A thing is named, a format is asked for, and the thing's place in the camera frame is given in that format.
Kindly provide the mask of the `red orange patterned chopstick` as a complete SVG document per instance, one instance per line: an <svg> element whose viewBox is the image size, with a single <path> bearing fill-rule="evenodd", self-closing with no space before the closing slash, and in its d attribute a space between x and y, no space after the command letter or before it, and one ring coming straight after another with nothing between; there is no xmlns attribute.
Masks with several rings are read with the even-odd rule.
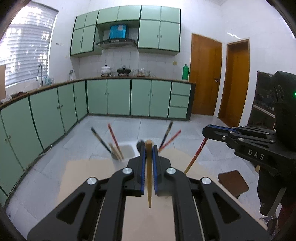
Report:
<svg viewBox="0 0 296 241"><path fill-rule="evenodd" d="M175 133L163 146L159 148L159 152L161 152L165 147L167 147L171 142L175 140L179 136L182 130L179 130L177 133Z"/></svg>

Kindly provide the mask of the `light bamboo chopstick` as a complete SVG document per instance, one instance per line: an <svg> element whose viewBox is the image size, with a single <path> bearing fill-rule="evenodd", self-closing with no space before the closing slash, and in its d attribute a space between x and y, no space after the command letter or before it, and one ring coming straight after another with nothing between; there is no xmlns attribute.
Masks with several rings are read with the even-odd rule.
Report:
<svg viewBox="0 0 296 241"><path fill-rule="evenodd" d="M145 141L147 166L147 198L149 208L152 207L152 140Z"/></svg>

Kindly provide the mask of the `plain bamboo chopstick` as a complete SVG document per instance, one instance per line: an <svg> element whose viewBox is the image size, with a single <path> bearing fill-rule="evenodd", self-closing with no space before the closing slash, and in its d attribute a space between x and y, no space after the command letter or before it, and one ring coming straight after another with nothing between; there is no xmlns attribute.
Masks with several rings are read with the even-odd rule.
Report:
<svg viewBox="0 0 296 241"><path fill-rule="evenodd" d="M109 147L111 149L111 152L112 152L112 157L115 159L115 160L118 160L118 161L121 161L122 158L121 158L121 155L119 154L119 152L116 150L116 148L113 146L112 143L108 143L109 144Z"/></svg>

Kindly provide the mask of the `green lower kitchen cabinets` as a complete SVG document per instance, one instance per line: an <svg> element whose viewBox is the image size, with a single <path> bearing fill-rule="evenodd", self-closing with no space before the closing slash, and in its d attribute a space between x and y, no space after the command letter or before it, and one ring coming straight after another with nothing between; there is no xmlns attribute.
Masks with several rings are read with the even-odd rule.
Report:
<svg viewBox="0 0 296 241"><path fill-rule="evenodd" d="M195 85L145 78L77 80L1 105L1 205L26 169L87 115L189 120Z"/></svg>

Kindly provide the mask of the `green kitchen cabinets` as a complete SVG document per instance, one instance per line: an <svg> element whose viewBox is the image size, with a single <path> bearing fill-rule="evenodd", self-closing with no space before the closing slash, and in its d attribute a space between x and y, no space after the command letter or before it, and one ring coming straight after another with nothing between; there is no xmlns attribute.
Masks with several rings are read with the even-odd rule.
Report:
<svg viewBox="0 0 296 241"><path fill-rule="evenodd" d="M1 205L26 169L87 115L189 120L195 85L145 78L77 80L1 105Z"/></svg>
<svg viewBox="0 0 296 241"><path fill-rule="evenodd" d="M70 56L100 55L96 44L110 39L112 25L126 24L128 39L134 39L140 51L180 51L181 10L167 6L116 6L79 15L75 19Z"/></svg>

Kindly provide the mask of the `green upper kitchen cabinets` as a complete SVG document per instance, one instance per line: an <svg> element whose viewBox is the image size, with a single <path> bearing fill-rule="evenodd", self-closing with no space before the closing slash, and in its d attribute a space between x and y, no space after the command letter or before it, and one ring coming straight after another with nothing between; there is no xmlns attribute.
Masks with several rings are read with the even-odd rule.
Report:
<svg viewBox="0 0 296 241"><path fill-rule="evenodd" d="M112 25L126 24L128 39L134 39L140 51L180 51L181 10L167 6L116 6L79 15L75 19L70 56L100 55L96 44L110 39Z"/></svg>

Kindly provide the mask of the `kitchen faucet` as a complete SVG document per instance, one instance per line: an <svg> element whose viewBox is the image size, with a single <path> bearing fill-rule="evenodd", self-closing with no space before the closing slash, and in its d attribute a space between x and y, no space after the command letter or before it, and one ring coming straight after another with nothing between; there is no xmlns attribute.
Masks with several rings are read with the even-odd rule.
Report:
<svg viewBox="0 0 296 241"><path fill-rule="evenodd" d="M44 86L44 81L43 81L43 66L42 66L42 64L38 64L36 81L39 82L40 87L43 87Z"/></svg>

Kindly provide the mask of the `red tipped bamboo chopstick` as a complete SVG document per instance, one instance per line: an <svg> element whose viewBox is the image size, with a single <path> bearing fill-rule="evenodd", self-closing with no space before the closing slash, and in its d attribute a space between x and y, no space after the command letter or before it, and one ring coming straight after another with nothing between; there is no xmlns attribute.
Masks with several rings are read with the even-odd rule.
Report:
<svg viewBox="0 0 296 241"><path fill-rule="evenodd" d="M192 165L194 164L194 162L196 161L196 159L198 158L199 154L201 153L201 151L203 150L206 142L207 142L207 138L203 139L203 142L201 143L201 145L199 146L199 149L196 151L195 155L193 156L193 158L191 159L191 161L189 162L187 168L185 169L184 173L187 174L188 171L190 170L190 168L192 167Z"/></svg>

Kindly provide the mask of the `dark shelf cabinet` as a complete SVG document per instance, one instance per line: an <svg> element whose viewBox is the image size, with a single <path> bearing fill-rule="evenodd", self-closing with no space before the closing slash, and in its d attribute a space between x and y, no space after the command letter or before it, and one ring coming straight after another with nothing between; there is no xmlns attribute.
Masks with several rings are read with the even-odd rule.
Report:
<svg viewBox="0 0 296 241"><path fill-rule="evenodd" d="M276 113L274 104L282 101L292 108L283 111L285 124L295 125L295 75L277 71L269 74L257 71L256 89L251 114L247 125L256 128L275 129Z"/></svg>

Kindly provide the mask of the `wooden door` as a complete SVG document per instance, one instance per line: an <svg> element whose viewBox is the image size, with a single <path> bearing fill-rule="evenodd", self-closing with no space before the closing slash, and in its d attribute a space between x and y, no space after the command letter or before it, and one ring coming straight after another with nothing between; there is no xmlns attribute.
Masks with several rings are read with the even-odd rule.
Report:
<svg viewBox="0 0 296 241"><path fill-rule="evenodd" d="M192 34L189 82L196 84L192 113L214 115L222 69L222 43Z"/></svg>
<svg viewBox="0 0 296 241"><path fill-rule="evenodd" d="M229 127L239 126L249 84L249 40L227 44L226 71L218 118Z"/></svg>

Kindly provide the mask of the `black chopstick on table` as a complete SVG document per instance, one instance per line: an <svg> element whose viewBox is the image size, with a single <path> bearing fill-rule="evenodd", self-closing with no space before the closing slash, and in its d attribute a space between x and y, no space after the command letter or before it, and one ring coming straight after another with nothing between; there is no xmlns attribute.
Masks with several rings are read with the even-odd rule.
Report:
<svg viewBox="0 0 296 241"><path fill-rule="evenodd" d="M173 125L173 121L170 121L170 124L169 124L169 126L168 126L168 128L167 128L167 130L166 130L166 133L165 133L165 135L164 135L164 137L163 137L163 139L162 139L162 142L161 142L161 144L160 144L160 146L159 146L159 149L164 145L164 142L165 142L165 140L167 139L167 136L168 136L168 134L169 134L169 132L170 132L170 130L171 130L171 127L172 127L172 125Z"/></svg>

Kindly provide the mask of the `brown wooden stool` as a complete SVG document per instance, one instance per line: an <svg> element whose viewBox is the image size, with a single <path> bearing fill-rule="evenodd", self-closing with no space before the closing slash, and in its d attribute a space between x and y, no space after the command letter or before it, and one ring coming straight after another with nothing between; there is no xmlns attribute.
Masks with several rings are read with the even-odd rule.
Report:
<svg viewBox="0 0 296 241"><path fill-rule="evenodd" d="M237 199L249 190L249 186L238 170L218 174L218 181Z"/></svg>

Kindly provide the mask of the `beige table mat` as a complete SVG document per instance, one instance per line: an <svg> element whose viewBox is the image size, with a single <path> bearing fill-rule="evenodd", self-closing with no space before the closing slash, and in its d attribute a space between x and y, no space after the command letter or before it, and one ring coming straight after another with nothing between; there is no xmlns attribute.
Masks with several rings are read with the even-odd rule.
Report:
<svg viewBox="0 0 296 241"><path fill-rule="evenodd" d="M133 147L136 156L138 151ZM97 179L105 179L110 177L115 171L112 158L103 158L95 155L88 158L63 158L65 161L62 173L61 187L58 195L58 203L61 203L76 188L78 188L89 177ZM188 177L201 179L209 177L219 187L222 185L218 181L218 174L226 172L223 168L226 161L200 161L197 160L189 172ZM240 195L235 200L243 207L252 218L254 218L263 228L267 228L266 224L260 219L259 214L259 198L257 197L256 185L258 174L252 172L247 165L240 170L243 178L247 180L252 177L253 182L249 186L249 190ZM126 199L125 217L123 222L123 240L174 240L174 216L171 198L158 197L152 195L152 207L149 208L147 195L142 197L128 197Z"/></svg>

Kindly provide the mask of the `red chopstick in holder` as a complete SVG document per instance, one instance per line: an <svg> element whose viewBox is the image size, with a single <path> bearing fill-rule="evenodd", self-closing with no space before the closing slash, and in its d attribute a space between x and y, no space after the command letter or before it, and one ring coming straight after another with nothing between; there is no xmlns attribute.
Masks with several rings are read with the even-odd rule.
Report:
<svg viewBox="0 0 296 241"><path fill-rule="evenodd" d="M113 132L113 130L112 130L111 124L108 123L107 126L108 126L108 129L109 129L110 133L111 133L111 136L112 136L112 138L113 138L113 141L114 141L114 143L115 143L115 145L116 145L116 147L117 147L117 150L119 151L120 157L121 157L121 159L123 159L124 156L123 156L122 151L121 151L121 149L120 149L120 147L119 147L119 144L118 144L118 141L117 141L117 139L116 139L116 137L115 137L115 134L114 134L114 132Z"/></svg>

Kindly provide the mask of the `green thermos flask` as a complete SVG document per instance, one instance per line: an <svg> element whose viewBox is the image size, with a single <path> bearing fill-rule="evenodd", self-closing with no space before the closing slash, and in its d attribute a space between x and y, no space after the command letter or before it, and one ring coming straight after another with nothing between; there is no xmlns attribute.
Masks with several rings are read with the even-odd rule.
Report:
<svg viewBox="0 0 296 241"><path fill-rule="evenodd" d="M185 64L182 70L182 80L188 81L189 71L190 71L189 66Z"/></svg>

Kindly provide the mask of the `left white plastic holder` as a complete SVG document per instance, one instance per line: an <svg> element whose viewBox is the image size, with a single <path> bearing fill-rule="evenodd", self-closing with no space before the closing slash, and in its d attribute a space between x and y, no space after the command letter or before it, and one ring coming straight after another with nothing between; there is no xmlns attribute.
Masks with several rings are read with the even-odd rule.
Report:
<svg viewBox="0 0 296 241"><path fill-rule="evenodd" d="M124 158L121 161L118 161L118 160L115 160L114 158L112 158L112 162L113 162L115 169L122 169L122 168L127 167L128 161L131 158L134 158L136 156L136 153L131 145L124 144L124 145L119 145L119 147L122 151Z"/></svg>

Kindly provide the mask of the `black chopstick in holder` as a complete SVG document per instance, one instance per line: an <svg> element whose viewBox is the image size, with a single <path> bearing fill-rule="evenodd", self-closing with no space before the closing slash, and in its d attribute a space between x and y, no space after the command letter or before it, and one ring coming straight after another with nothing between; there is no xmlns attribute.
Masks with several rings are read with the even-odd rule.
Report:
<svg viewBox="0 0 296 241"><path fill-rule="evenodd" d="M96 132L96 130L91 127L91 131L93 133L93 135L99 140L99 142L105 147L105 149L111 154L111 156L113 158L115 158L116 160L119 160L119 158L117 157L117 155L115 154L115 152L113 152L105 143L105 141L100 137L100 135Z"/></svg>

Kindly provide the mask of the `black wok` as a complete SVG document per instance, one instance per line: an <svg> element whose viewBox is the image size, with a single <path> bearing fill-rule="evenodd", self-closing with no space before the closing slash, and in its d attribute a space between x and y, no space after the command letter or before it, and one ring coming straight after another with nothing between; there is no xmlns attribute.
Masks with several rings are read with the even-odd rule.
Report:
<svg viewBox="0 0 296 241"><path fill-rule="evenodd" d="M129 76L131 73L131 69L127 68L125 65L123 65L121 68L118 68L117 70L118 76Z"/></svg>

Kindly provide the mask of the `white cooking pot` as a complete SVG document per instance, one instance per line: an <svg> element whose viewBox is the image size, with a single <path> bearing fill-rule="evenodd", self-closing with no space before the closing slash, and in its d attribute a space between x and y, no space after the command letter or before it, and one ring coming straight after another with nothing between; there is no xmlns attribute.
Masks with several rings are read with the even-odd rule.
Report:
<svg viewBox="0 0 296 241"><path fill-rule="evenodd" d="M108 65L104 65L101 67L100 70L101 73L101 77L110 77L112 76L112 71L111 71L111 67Z"/></svg>

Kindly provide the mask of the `range hood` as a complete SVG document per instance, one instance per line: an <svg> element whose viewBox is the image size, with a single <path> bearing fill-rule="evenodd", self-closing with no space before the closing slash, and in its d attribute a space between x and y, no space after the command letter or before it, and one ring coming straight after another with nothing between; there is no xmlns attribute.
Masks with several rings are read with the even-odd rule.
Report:
<svg viewBox="0 0 296 241"><path fill-rule="evenodd" d="M114 39L107 39L107 40L101 41L96 45L103 49L108 49L108 48L125 47L125 46L135 47L137 44L134 39L114 38Z"/></svg>

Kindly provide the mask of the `blue box on hood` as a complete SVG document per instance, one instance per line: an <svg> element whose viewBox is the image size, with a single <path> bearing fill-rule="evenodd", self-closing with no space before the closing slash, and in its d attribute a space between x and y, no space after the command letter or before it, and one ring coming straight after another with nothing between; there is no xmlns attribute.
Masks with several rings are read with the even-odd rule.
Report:
<svg viewBox="0 0 296 241"><path fill-rule="evenodd" d="M109 31L110 39L125 39L128 38L129 27L126 24L112 25Z"/></svg>

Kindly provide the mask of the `cardboard sheet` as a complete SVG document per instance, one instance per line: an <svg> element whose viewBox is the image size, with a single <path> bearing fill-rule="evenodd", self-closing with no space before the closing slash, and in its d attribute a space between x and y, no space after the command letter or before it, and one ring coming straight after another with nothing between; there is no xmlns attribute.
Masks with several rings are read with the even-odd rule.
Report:
<svg viewBox="0 0 296 241"><path fill-rule="evenodd" d="M6 65L4 64L0 66L0 100L6 98L5 75L6 75Z"/></svg>

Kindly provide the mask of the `window with blinds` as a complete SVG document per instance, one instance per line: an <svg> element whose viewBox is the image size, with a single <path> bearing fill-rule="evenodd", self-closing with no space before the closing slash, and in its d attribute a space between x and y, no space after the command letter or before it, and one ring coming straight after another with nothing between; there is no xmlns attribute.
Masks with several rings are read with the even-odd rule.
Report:
<svg viewBox="0 0 296 241"><path fill-rule="evenodd" d="M43 66L43 77L48 75L57 15L57 10L35 2L16 14L1 39L1 65L6 65L6 86L36 80L38 64Z"/></svg>

